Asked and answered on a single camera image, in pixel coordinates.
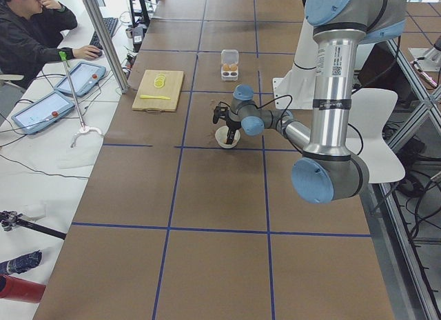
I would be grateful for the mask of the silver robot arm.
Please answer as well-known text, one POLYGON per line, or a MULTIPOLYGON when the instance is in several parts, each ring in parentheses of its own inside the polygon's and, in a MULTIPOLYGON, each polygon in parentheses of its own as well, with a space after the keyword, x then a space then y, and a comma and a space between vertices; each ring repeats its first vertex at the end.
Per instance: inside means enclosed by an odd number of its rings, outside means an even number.
POLYGON ((310 203, 329 203, 358 194, 369 179, 367 165, 346 147, 356 50, 399 37, 407 0, 301 1, 317 44, 311 126, 288 110, 258 107, 247 85, 237 86, 230 106, 216 107, 213 119, 226 122, 228 143, 238 130, 249 136, 277 130, 302 152, 291 171, 296 192, 310 203))

